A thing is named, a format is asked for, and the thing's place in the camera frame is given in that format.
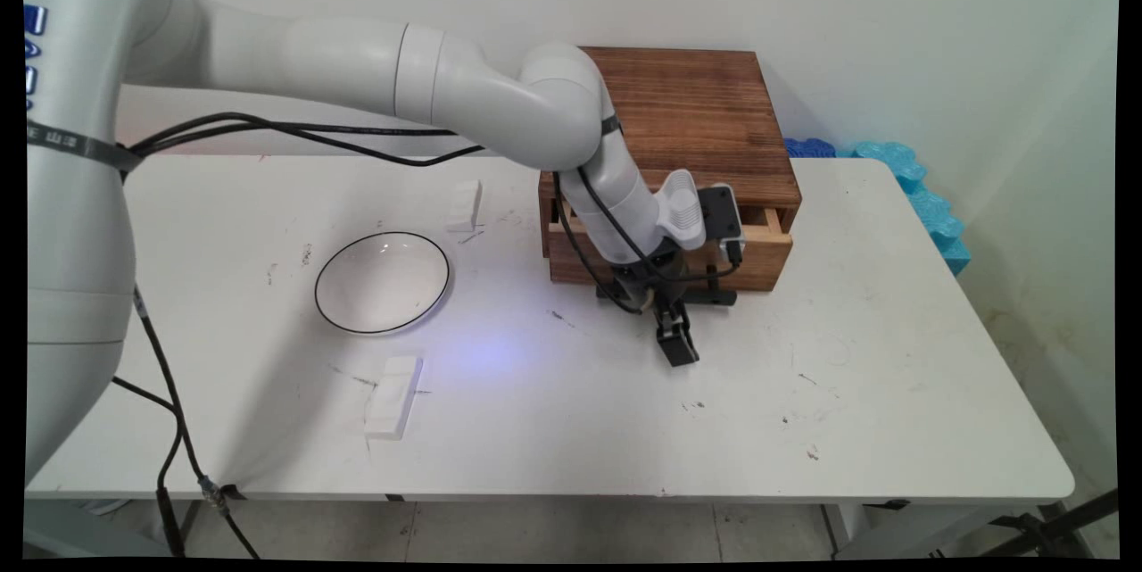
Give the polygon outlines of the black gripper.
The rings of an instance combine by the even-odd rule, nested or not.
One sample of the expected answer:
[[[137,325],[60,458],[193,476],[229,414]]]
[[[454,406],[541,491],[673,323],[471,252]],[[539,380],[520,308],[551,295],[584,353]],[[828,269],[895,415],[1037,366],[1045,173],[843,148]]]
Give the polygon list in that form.
[[[684,251],[675,242],[661,242],[648,253],[650,264],[611,264],[608,295],[641,311],[654,308],[656,340],[671,368],[698,363],[700,356],[691,337],[691,322],[681,299],[690,276]]]

